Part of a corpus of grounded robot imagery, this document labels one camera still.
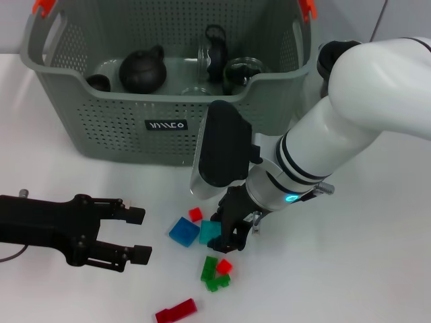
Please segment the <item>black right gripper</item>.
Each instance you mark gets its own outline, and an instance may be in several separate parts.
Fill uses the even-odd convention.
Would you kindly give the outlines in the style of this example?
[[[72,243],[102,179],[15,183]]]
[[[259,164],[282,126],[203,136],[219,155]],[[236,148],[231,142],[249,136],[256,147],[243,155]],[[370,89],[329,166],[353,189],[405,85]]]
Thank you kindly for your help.
[[[249,196],[246,184],[229,187],[219,209],[211,216],[212,222],[221,223],[221,235],[208,241],[207,247],[224,254],[242,251],[253,226],[244,219],[255,211],[261,212],[262,208]]]

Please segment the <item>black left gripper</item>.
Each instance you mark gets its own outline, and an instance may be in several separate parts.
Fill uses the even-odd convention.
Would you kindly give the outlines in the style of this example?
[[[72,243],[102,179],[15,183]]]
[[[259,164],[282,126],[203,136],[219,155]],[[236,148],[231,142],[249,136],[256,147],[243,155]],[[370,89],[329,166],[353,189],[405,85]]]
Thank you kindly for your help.
[[[123,199],[77,195],[64,203],[1,196],[1,241],[60,251],[71,266],[95,266],[122,273],[126,263],[147,265],[151,246],[127,247],[96,241],[100,219],[141,225],[145,209]]]

